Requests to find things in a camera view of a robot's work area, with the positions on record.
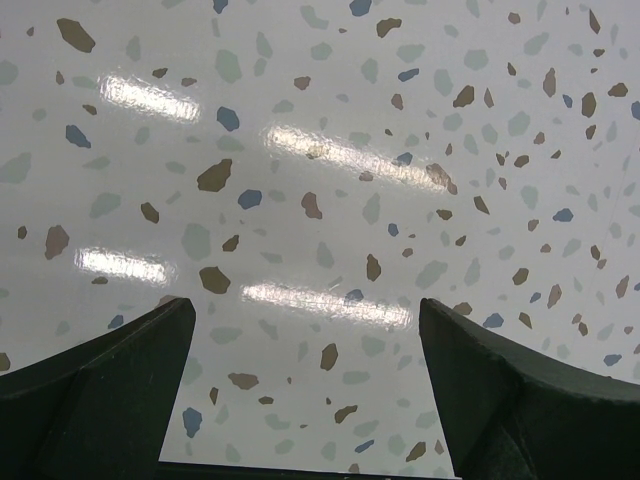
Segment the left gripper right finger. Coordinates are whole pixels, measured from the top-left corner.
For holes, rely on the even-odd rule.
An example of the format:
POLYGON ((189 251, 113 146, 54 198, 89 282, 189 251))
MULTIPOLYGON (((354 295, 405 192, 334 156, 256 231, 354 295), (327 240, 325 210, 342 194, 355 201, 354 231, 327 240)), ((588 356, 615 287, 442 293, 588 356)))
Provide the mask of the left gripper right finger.
POLYGON ((559 362, 422 299, 419 334, 462 479, 636 479, 639 387, 559 362))

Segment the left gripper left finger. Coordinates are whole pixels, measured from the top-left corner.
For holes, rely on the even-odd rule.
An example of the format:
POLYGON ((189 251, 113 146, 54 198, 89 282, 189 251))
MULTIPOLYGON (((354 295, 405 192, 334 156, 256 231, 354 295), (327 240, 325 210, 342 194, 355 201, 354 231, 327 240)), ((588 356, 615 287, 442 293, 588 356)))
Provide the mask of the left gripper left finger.
POLYGON ((3 375, 2 478, 153 478, 194 326, 176 298, 3 375))

